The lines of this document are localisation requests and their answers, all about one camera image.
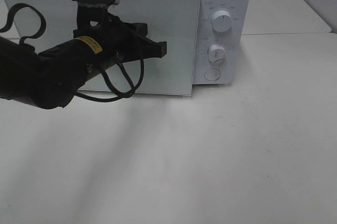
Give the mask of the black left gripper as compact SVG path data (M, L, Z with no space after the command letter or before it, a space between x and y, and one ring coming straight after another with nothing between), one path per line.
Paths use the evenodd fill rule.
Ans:
M167 42L143 37L146 23L125 23L105 7L79 5L73 34L73 58L81 64L128 63L167 54Z

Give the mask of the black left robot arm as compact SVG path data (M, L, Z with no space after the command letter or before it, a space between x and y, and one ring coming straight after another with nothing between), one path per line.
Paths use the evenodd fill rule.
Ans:
M71 40L37 53L26 37L1 38L1 98L42 109L67 106L74 97L98 103L130 98L140 87L124 68L162 58L166 42L147 37L145 23L125 23L106 8L79 5Z

